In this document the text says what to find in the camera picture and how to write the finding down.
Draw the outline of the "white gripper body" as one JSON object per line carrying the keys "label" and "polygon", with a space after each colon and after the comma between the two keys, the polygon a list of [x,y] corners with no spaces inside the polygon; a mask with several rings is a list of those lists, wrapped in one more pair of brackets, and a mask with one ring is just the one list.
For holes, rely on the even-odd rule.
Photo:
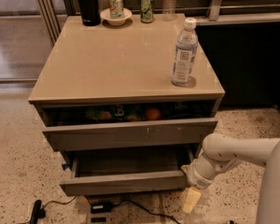
{"label": "white gripper body", "polygon": [[217,175],[225,173],[232,165],[233,160],[217,161],[202,153],[188,167],[188,182],[196,189],[207,189]]}

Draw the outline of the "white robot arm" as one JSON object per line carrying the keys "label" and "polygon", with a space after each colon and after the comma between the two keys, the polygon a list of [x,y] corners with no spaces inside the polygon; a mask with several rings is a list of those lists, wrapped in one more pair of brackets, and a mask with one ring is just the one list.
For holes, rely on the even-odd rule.
{"label": "white robot arm", "polygon": [[218,175],[242,162],[263,170],[255,224],[280,224],[280,137],[238,139],[208,134],[202,153],[186,166],[186,179],[193,188],[207,189]]}

